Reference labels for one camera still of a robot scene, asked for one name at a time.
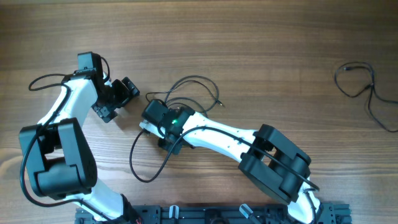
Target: black mounting bracket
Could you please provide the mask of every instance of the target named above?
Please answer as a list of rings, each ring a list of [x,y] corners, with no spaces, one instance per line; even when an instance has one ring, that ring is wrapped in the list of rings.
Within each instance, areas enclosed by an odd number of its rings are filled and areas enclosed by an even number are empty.
[[[162,149],[169,151],[174,142],[182,134],[182,127],[185,122],[187,122],[188,118],[193,114],[195,114],[195,110],[192,108],[183,106],[178,110],[173,110],[168,109],[158,100],[152,100],[147,105],[144,112],[142,112],[141,116],[151,124],[159,127],[158,131],[161,131],[160,127],[165,129],[165,133],[163,133],[164,138],[159,138],[157,144]],[[175,146],[173,154],[178,155],[183,145],[193,148],[189,143],[183,140]]]
[[[292,141],[287,139],[274,127],[263,124],[259,131],[254,133],[253,145],[264,151],[276,149],[274,157],[287,167],[307,178],[310,175],[308,168],[311,158],[299,149]],[[270,161],[266,166],[263,163],[264,155],[250,149],[243,153],[239,169],[265,194],[283,204],[296,202],[298,192],[303,183],[298,177]]]
[[[139,96],[139,90],[128,77],[124,77],[121,81],[115,79],[111,85],[104,84],[100,55],[86,52],[78,54],[77,59],[79,70],[68,79],[83,77],[93,81],[98,99],[92,109],[105,123],[118,115],[115,112],[116,108],[122,108],[131,99]]]
[[[23,154],[41,127],[37,124],[21,129]],[[54,149],[63,149],[64,156],[47,159],[45,155]],[[32,189],[39,197],[60,200],[68,194],[89,194],[97,182],[96,163],[76,118],[49,125],[34,143],[26,167]]]

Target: wire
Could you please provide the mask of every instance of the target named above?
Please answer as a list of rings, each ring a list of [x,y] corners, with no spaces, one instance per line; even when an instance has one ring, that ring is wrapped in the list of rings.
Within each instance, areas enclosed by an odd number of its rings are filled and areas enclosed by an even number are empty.
[[[29,154],[32,150],[33,144],[36,142],[36,140],[39,140],[39,137],[44,133],[44,131],[47,129],[47,127],[49,126],[50,122],[53,121],[59,114],[59,112],[61,111],[61,109],[65,106],[65,103],[67,102],[67,100],[69,99],[70,93],[71,93],[71,89],[69,86],[67,86],[64,83],[54,83],[54,84],[50,84],[50,85],[46,85],[46,86],[42,86],[42,87],[38,87],[38,88],[32,88],[32,85],[43,79],[46,77],[52,77],[52,76],[61,76],[61,77],[65,77],[68,75],[64,75],[64,74],[49,74],[49,75],[43,75],[39,78],[36,78],[35,80],[33,80],[30,84],[28,89],[30,91],[39,91],[39,90],[43,90],[46,88],[50,88],[50,87],[54,87],[54,86],[63,86],[67,89],[66,95],[63,98],[63,100],[61,101],[61,103],[59,104],[58,108],[53,112],[53,114],[51,115],[51,117],[39,128],[39,130],[36,132],[36,134],[34,135],[34,137],[32,138],[32,140],[30,141],[27,150],[24,154],[24,157],[22,158],[22,162],[21,162],[21,169],[19,172],[19,180],[21,183],[21,189],[22,189],[22,193],[24,193],[25,197],[27,200],[29,200],[30,202],[32,202],[35,205],[38,205],[40,207],[56,207],[59,205],[65,205],[67,203],[71,203],[71,202],[76,202],[76,203],[80,203],[80,205],[84,205],[85,207],[87,207],[88,209],[90,209],[91,211],[93,211],[94,213],[96,213],[97,215],[103,217],[104,219],[106,219],[107,221],[111,221],[110,218],[108,218],[107,216],[103,215],[101,212],[97,211],[97,209],[93,208],[91,205],[87,204],[86,202],[83,201],[83,199],[70,199],[70,200],[65,200],[62,202],[56,202],[56,203],[42,203],[39,202],[37,200],[35,200],[27,191],[27,187],[25,184],[25,168],[26,168],[26,163],[29,157]]]
[[[311,191],[315,191],[315,189],[305,189],[304,190],[304,194],[307,197],[307,200],[310,203],[311,210],[312,210],[313,219],[312,219],[312,222],[310,222],[310,224],[317,224],[318,223],[318,221],[317,221],[317,210],[315,208],[315,205],[313,204],[313,201],[312,201],[310,193],[309,193]]]
[[[207,81],[211,82],[211,83],[213,84],[213,86],[215,87],[216,95],[214,95],[214,94],[211,92],[211,90],[210,90],[205,84],[203,84],[202,82],[199,82],[199,81],[197,81],[197,80],[187,80],[187,79],[189,79],[189,78],[201,78],[201,79],[204,79],[204,80],[207,80]],[[205,87],[206,90],[209,92],[210,96],[214,99],[213,104],[212,104],[209,108],[204,109],[204,107],[202,107],[201,104],[199,104],[197,101],[195,101],[195,100],[193,100],[193,99],[191,99],[191,98],[189,98],[189,97],[175,97],[175,98],[171,98],[171,99],[167,100],[167,99],[169,98],[170,94],[171,94],[173,91],[175,91],[177,88],[179,88],[179,87],[182,86],[183,84],[185,84],[185,83],[190,83],[190,82],[197,83],[197,84],[199,84],[199,85]],[[201,76],[201,75],[190,75],[190,76],[187,76],[187,77],[183,77],[183,78],[181,78],[180,80],[178,80],[177,82],[175,82],[174,85],[171,87],[171,89],[170,89],[169,91],[155,91],[155,92],[149,92],[149,93],[147,93],[147,94],[145,95],[145,98],[146,98],[146,100],[147,100],[148,102],[150,102],[150,99],[148,99],[148,95],[151,95],[151,94],[167,94],[166,97],[165,97],[165,100],[164,100],[164,102],[165,102],[166,104],[167,104],[167,103],[171,103],[171,102],[176,101],[176,100],[188,100],[188,101],[191,101],[191,102],[193,102],[194,104],[196,104],[196,105],[201,109],[201,110],[198,111],[198,112],[199,112],[199,113],[203,113],[206,117],[208,117],[207,112],[208,112],[209,110],[213,109],[213,107],[214,107],[217,103],[218,103],[219,105],[221,105],[221,106],[224,106],[224,104],[218,99],[219,96],[220,96],[220,91],[219,91],[219,89],[218,89],[217,84],[216,84],[215,82],[213,82],[211,79],[209,79],[209,78],[207,78],[207,77],[203,77],[203,76]],[[187,106],[186,104],[183,104],[183,103],[172,103],[171,105],[168,105],[168,107],[170,108],[172,105],[176,105],[176,104],[180,104],[180,105],[185,105],[185,106]]]
[[[152,182],[153,180],[155,180],[156,177],[159,176],[159,174],[162,172],[164,166],[166,165],[167,161],[169,160],[170,156],[172,155],[172,151],[173,151],[173,150],[170,150],[170,151],[167,153],[167,156],[166,156],[166,158],[164,159],[163,164],[160,166],[159,170],[156,172],[156,174],[155,174],[151,179],[149,179],[149,180],[144,180],[144,179],[140,178],[140,177],[136,174],[136,172],[134,171],[134,168],[132,167],[132,152],[133,152],[133,150],[134,150],[134,147],[136,146],[136,143],[137,143],[137,141],[138,141],[138,139],[139,139],[139,136],[141,136],[141,134],[143,134],[144,132],[145,132],[145,129],[143,129],[143,130],[137,135],[136,139],[134,140],[134,143],[133,143],[132,146],[131,146],[130,157],[129,157],[129,163],[130,163],[131,172],[132,172],[132,174],[137,178],[137,180],[139,180],[139,181],[141,181],[141,182],[143,182],[143,183],[149,183],[149,182]]]
[[[145,182],[145,183],[152,182],[154,179],[156,179],[156,177],[160,174],[160,172],[162,172],[162,169],[163,169],[164,166],[166,165],[166,163],[167,163],[169,157],[171,156],[171,153],[173,152],[173,150],[174,150],[174,148],[176,147],[176,145],[177,145],[187,134],[191,133],[192,131],[204,130],[204,129],[211,130],[211,131],[216,131],[216,132],[219,132],[219,133],[221,133],[221,134],[227,135],[227,136],[233,138],[234,140],[237,140],[238,142],[241,142],[241,143],[243,143],[243,144],[249,146],[250,148],[254,149],[255,151],[260,152],[260,153],[263,154],[264,156],[268,157],[270,160],[276,162],[276,163],[277,163],[278,165],[280,165],[282,168],[284,168],[285,170],[289,171],[290,173],[292,173],[293,175],[295,175],[296,177],[298,177],[299,179],[301,179],[303,182],[305,182],[306,184],[308,184],[309,186],[311,186],[311,187],[312,187],[313,189],[315,189],[316,191],[319,191],[319,187],[318,187],[317,185],[315,185],[314,183],[312,183],[311,181],[309,181],[308,179],[306,179],[305,177],[303,177],[302,175],[300,175],[298,172],[296,172],[296,171],[294,171],[293,169],[287,167],[285,164],[283,164],[281,161],[277,160],[273,155],[269,154],[268,152],[265,152],[265,151],[259,149],[258,147],[254,146],[254,145],[251,144],[250,142],[247,142],[247,141],[245,141],[244,139],[239,138],[239,137],[237,137],[237,136],[235,136],[235,135],[233,135],[233,134],[230,134],[230,133],[228,133],[228,132],[226,132],[226,131],[223,131],[223,130],[220,130],[220,129],[218,129],[218,128],[213,128],[213,127],[208,127],[208,126],[195,127],[195,128],[192,128],[192,129],[189,129],[189,130],[185,131],[182,135],[180,135],[180,137],[178,137],[178,139],[175,140],[174,144],[173,144],[172,147],[169,149],[169,153],[167,153],[167,156],[166,156],[166,158],[164,159],[162,166],[161,166],[160,169],[156,172],[156,175],[153,176],[153,178],[151,178],[150,180],[143,180],[143,179],[139,178],[139,177],[137,176],[137,174],[134,172],[134,169],[132,168],[132,162],[131,162],[132,151],[133,151],[133,149],[134,149],[134,146],[136,145],[136,142],[137,142],[139,136],[144,132],[144,130],[142,130],[142,131],[140,132],[140,134],[137,136],[136,140],[134,141],[134,143],[133,143],[133,145],[132,145],[132,148],[131,148],[131,151],[130,151],[130,158],[129,158],[130,161],[129,161],[129,162],[130,162],[130,169],[131,169],[131,172],[132,172],[132,173],[134,174],[134,176],[135,176],[138,180],[140,180],[141,182]]]
[[[111,70],[109,69],[109,65],[108,62],[106,61],[106,59],[104,57],[101,57],[102,60],[104,60],[106,67],[108,68],[108,75],[104,78],[104,83],[106,83],[110,78],[111,78]]]
[[[367,70],[369,72],[369,75],[371,77],[371,82],[369,84],[367,84],[361,91],[359,91],[357,94],[355,95],[350,95],[348,93],[346,93],[338,84],[337,82],[337,77],[339,75],[339,73],[344,70],[344,71],[352,71],[355,69],[363,69],[363,70]],[[362,93],[364,93],[366,90],[370,89],[370,94],[369,94],[369,98],[368,98],[368,112],[371,115],[372,119],[384,130],[390,132],[390,133],[398,133],[398,129],[396,130],[391,130],[388,129],[379,119],[376,118],[376,116],[373,114],[372,109],[371,109],[371,102],[372,102],[372,96],[374,94],[374,96],[376,96],[377,99],[385,102],[385,103],[393,103],[393,104],[398,104],[398,101],[394,101],[394,100],[385,100],[383,98],[381,98],[377,92],[376,92],[376,84],[375,84],[375,72],[374,69],[372,67],[372,65],[370,63],[367,62],[348,62],[345,63],[344,65],[340,66],[336,71],[335,71],[335,75],[334,75],[334,80],[335,80],[335,84],[337,86],[337,88],[344,93],[344,95],[350,97],[350,98],[356,98],[357,96],[361,95]]]

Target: white arm segment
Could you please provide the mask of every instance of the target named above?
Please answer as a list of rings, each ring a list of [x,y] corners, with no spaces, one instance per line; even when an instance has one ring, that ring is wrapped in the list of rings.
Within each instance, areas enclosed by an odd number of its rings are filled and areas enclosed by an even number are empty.
[[[141,122],[139,126],[142,129],[146,129],[160,138],[164,138],[157,131],[157,127],[146,120]],[[189,129],[200,126],[217,128],[226,131],[228,133],[231,133],[248,142],[253,142],[255,139],[255,137],[253,136],[255,130],[232,128],[230,126],[212,121],[198,112],[195,112],[194,115],[188,118],[188,120],[185,122],[184,126],[182,127],[183,128],[182,133],[188,131]],[[165,131],[163,127],[161,127],[160,130],[163,133]],[[192,146],[212,149],[238,162],[242,161],[241,154],[247,152],[250,148],[249,146],[241,144],[238,141],[234,140],[233,138],[226,136],[225,134],[221,134],[219,132],[207,129],[192,131],[191,133],[188,133],[186,136],[184,136],[184,140],[186,140],[186,142],[188,142]]]
[[[287,213],[296,219],[299,222],[302,223],[311,223],[313,220],[313,214],[312,214],[312,208],[311,204],[308,201],[307,196],[305,195],[304,191],[305,189],[310,189],[311,186],[309,186],[307,183],[303,183],[301,185],[300,190],[298,190],[298,199],[296,202],[291,202],[287,206]],[[313,192],[308,192],[310,194],[310,198],[315,206],[315,211],[318,212],[318,208],[320,205],[319,199],[317,199],[314,195]]]
[[[112,220],[123,215],[122,196],[119,193],[112,191],[108,186],[106,186],[106,184],[104,184],[104,182],[99,179],[97,180],[96,185],[91,188],[91,194],[69,195],[64,200],[69,199],[83,199],[86,203],[98,211],[103,212],[106,217]],[[95,220],[106,221],[106,219],[94,213],[84,205],[81,207],[87,212],[90,212],[94,216]]]
[[[139,124],[139,126],[143,129],[150,131],[151,133],[157,135],[160,138],[163,138],[159,132],[157,131],[157,127],[150,122],[144,120]],[[245,129],[237,129],[232,128],[227,125],[223,125],[217,122],[214,122],[206,117],[204,117],[201,113],[195,112],[194,115],[190,116],[186,123],[183,126],[183,133],[188,131],[189,129],[200,127],[200,126],[208,126],[213,128],[218,128],[220,130],[231,133],[239,138],[246,140],[247,142],[253,143],[255,137],[253,136],[255,130],[245,130]],[[249,146],[245,144],[240,144],[238,141],[228,137],[224,134],[221,134],[216,131],[211,130],[196,130],[188,133],[184,140],[195,147],[206,147],[208,149],[212,149],[216,152],[224,154],[238,162],[241,162],[241,154],[243,152],[247,152],[249,150]],[[308,201],[306,195],[304,194],[305,189],[309,189],[310,186],[306,183],[303,183],[299,192],[298,199],[296,202],[291,202],[288,205],[289,215],[302,222],[302,223],[310,223],[313,220],[313,214],[310,202]],[[309,192],[310,197],[314,203],[316,210],[318,210],[320,201],[313,195],[313,192]]]
[[[86,79],[71,80],[65,84],[71,89],[69,100],[66,102],[58,116],[50,124],[58,123],[66,118],[77,118],[80,127],[82,127],[88,111],[98,98],[94,84],[91,80]],[[52,106],[51,110],[38,122],[38,124],[45,123],[51,117],[66,94],[67,89],[62,87],[61,94]]]
[[[77,118],[80,127],[82,127],[87,117],[88,111],[98,98],[95,86],[91,80],[86,79],[71,80],[65,84],[71,89],[70,97],[60,111],[59,115],[51,123],[58,123],[67,118]],[[105,85],[110,86],[110,81],[107,81]],[[62,87],[61,94],[52,106],[51,110],[38,122],[38,124],[46,122],[51,117],[53,112],[58,108],[59,104],[64,99],[66,93],[67,89]],[[106,184],[104,184],[104,182],[99,179],[97,180],[96,185],[91,188],[90,194],[68,195],[64,200],[76,198],[83,199],[86,203],[102,212],[110,219],[115,219],[123,215],[122,196],[119,193],[112,191],[108,186],[106,186]],[[87,212],[90,212],[97,221],[106,221],[104,218],[100,217],[98,214],[86,208],[85,206],[81,207]]]

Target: wooden table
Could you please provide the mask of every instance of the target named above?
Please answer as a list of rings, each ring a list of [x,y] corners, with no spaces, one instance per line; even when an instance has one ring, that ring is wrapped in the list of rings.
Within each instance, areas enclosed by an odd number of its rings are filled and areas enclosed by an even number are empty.
[[[24,198],[18,133],[43,117],[60,91],[30,92],[29,82],[73,72],[76,55],[87,51],[104,56],[111,77],[129,77],[141,93],[167,90],[187,75],[212,78],[226,106],[211,110],[211,119],[248,129],[263,123],[276,127],[312,158],[318,198],[349,203],[354,223],[396,223],[398,134],[369,118],[367,96],[343,96],[333,71],[350,60],[371,62],[379,94],[398,99],[397,12],[398,5],[389,1],[0,6],[0,223],[74,220],[74,205],[40,208]],[[365,73],[353,72],[341,77],[341,85],[354,92],[366,80]],[[200,86],[174,95],[211,103]],[[143,96],[132,100],[108,124],[90,111],[83,126],[99,178],[113,190],[135,205],[275,203],[235,161],[207,149],[172,156],[150,184],[136,180],[128,155],[146,104]],[[398,107],[374,101],[373,110],[398,128]],[[155,137],[145,137],[133,163],[149,178],[164,156]]]

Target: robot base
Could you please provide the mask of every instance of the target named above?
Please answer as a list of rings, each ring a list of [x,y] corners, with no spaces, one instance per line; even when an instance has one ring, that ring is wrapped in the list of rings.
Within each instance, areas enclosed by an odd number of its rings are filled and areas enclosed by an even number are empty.
[[[252,207],[255,220],[245,218],[239,207],[183,207],[173,205],[133,206],[140,214],[142,223],[131,224],[296,224],[288,217],[286,205],[266,205]],[[352,224],[351,210],[347,204],[322,203],[318,213],[318,224]],[[92,214],[82,209],[76,210],[75,224],[99,224]]]

